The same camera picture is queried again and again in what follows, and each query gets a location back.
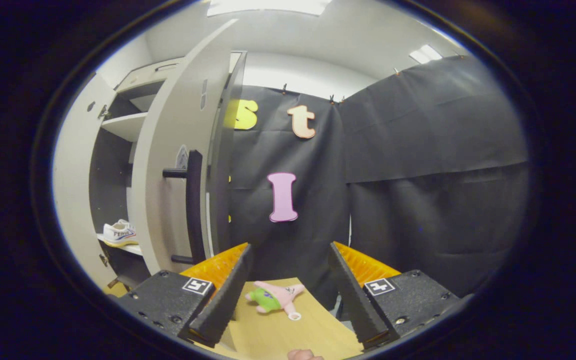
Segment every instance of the cabinet shelf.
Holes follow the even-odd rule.
[[[103,234],[97,234],[96,238],[100,241],[104,241]],[[124,251],[128,251],[128,253],[133,253],[135,255],[144,256],[142,253],[142,248],[138,244],[125,244],[124,246],[117,247],[115,249],[121,249]]]
[[[106,120],[101,123],[101,128],[126,141],[135,142],[139,139],[139,132],[142,130],[147,114],[148,112],[140,112]]]

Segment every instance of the black curtain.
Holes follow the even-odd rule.
[[[458,296],[514,243],[530,166],[521,114],[471,57],[415,66],[339,106],[351,246]]]
[[[297,277],[327,309],[337,290],[330,277],[330,242],[348,243],[350,210],[344,176],[343,129],[338,107],[315,96],[243,86],[242,100],[258,104],[257,122],[236,130],[230,183],[230,236],[233,246],[254,244],[249,280]],[[288,109],[305,105],[315,114],[314,137],[293,132]],[[271,222],[271,173],[293,173],[295,221]]]

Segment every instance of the pink plush toy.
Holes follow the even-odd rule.
[[[259,304],[256,307],[259,313],[268,313],[273,310],[283,309],[291,321],[298,321],[302,318],[302,315],[295,310],[293,300],[295,300],[295,296],[306,289],[304,285],[297,284],[281,287],[270,285],[263,281],[255,281],[254,285],[257,289],[250,291],[245,297],[246,300],[256,301],[256,303]]]

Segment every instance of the wooden table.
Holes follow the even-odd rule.
[[[270,280],[266,283],[287,287],[299,284],[298,278]],[[341,360],[360,355],[363,346],[350,331],[330,314],[313,295],[304,290],[294,300],[301,319],[288,319],[283,310],[259,314],[257,303],[249,302],[244,294],[255,289],[247,282],[224,335],[214,349],[200,346],[214,353],[238,360],[287,360],[294,349],[310,349],[325,360]]]

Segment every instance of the white sneaker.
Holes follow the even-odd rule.
[[[139,244],[135,227],[123,219],[113,225],[103,224],[103,242],[113,248],[128,244]]]

